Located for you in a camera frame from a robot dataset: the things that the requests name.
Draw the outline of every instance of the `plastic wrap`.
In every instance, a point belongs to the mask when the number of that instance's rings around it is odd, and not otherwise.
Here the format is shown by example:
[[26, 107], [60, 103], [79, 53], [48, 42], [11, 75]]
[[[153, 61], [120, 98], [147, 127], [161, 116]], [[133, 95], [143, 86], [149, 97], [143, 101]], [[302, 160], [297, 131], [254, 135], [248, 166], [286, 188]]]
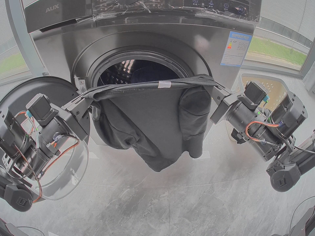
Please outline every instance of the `plastic wrap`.
[[173, 12], [174, 17], [219, 17], [257, 24], [261, 2], [262, 0], [138, 0], [127, 5], [116, 0], [92, 0], [92, 9], [94, 20], [119, 16], [126, 18], [129, 13], [134, 12], [138, 15], [142, 12], [151, 18]]

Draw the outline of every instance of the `grass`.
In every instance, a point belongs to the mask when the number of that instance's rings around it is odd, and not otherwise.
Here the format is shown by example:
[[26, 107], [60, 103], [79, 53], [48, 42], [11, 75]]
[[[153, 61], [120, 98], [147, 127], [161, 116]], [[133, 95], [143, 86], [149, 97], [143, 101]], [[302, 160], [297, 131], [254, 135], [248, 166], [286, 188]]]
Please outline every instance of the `grass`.
[[[270, 55], [300, 66], [306, 59], [304, 53], [258, 37], [253, 37], [248, 52]], [[17, 53], [0, 61], [0, 74], [24, 66], [26, 64], [21, 53]]]
[[253, 37], [248, 52], [262, 53], [279, 59], [285, 59], [292, 64], [300, 66], [303, 65], [306, 59], [306, 54], [304, 53], [258, 37]]
[[0, 61], [0, 73], [26, 66], [21, 53], [13, 54]]

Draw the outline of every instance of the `gold star pattern mat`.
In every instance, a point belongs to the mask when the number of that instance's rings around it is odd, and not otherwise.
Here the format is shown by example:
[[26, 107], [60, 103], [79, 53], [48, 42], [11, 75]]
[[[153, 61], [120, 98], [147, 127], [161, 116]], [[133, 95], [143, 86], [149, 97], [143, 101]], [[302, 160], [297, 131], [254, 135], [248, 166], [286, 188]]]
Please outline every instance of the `gold star pattern mat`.
[[283, 84], [279, 81], [274, 81], [267, 78], [258, 78], [258, 77], [247, 77], [242, 76], [243, 86], [245, 88], [246, 84], [251, 80], [259, 81], [266, 89], [268, 89], [268, 95], [270, 97], [269, 102], [266, 104], [265, 108], [273, 111], [282, 99], [286, 96], [287, 90], [283, 86]]

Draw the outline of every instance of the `energy label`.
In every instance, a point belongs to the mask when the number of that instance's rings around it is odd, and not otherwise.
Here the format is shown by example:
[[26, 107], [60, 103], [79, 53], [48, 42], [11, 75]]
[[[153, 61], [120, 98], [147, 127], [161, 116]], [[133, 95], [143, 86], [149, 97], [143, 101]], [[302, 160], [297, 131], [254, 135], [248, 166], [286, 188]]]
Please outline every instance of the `energy label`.
[[221, 65], [241, 66], [251, 40], [251, 35], [230, 31]]

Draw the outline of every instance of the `black cloth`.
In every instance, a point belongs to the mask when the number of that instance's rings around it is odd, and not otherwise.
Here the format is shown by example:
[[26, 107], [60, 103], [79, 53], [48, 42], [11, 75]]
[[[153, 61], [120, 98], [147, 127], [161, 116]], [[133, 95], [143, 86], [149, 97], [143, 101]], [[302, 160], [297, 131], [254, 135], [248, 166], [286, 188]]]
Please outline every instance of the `black cloth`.
[[117, 149], [133, 147], [154, 171], [175, 163], [184, 151], [202, 155], [211, 96], [217, 83], [208, 75], [159, 82], [107, 85], [89, 89], [98, 135]]

